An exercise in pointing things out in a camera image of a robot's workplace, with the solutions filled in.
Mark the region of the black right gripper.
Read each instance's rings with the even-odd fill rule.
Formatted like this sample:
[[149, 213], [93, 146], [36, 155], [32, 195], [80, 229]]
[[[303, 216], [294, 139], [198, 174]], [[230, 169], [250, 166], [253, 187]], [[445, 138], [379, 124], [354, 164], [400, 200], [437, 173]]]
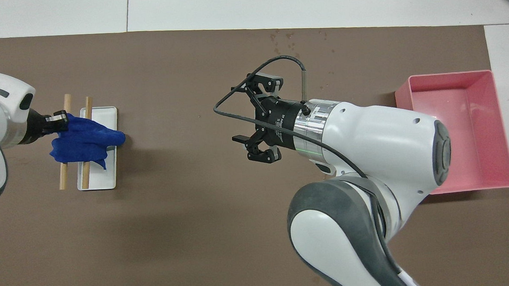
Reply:
[[[284, 79], [280, 76], [258, 73], [233, 89], [236, 92], [247, 94], [256, 110], [257, 120], [276, 127], [294, 130], [297, 116], [302, 113], [303, 104], [298, 101], [280, 99], [279, 91], [283, 84]], [[267, 114], [262, 116], [261, 111], [267, 111]], [[296, 149], [293, 136], [265, 128], [256, 129], [256, 132], [250, 137], [232, 136], [232, 140], [243, 145], [249, 160], [266, 164], [281, 160], [281, 152], [277, 146]], [[270, 146], [269, 149], [261, 150], [259, 145], [262, 142]]]

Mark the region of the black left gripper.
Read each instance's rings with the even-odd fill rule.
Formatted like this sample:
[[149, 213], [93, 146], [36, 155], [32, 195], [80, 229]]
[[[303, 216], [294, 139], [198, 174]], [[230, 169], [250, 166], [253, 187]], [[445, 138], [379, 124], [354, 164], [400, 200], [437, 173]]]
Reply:
[[22, 143], [31, 144], [47, 133], [60, 133], [69, 129], [69, 118], [66, 110], [56, 111], [53, 115], [41, 115], [30, 109], [26, 120], [27, 128]]

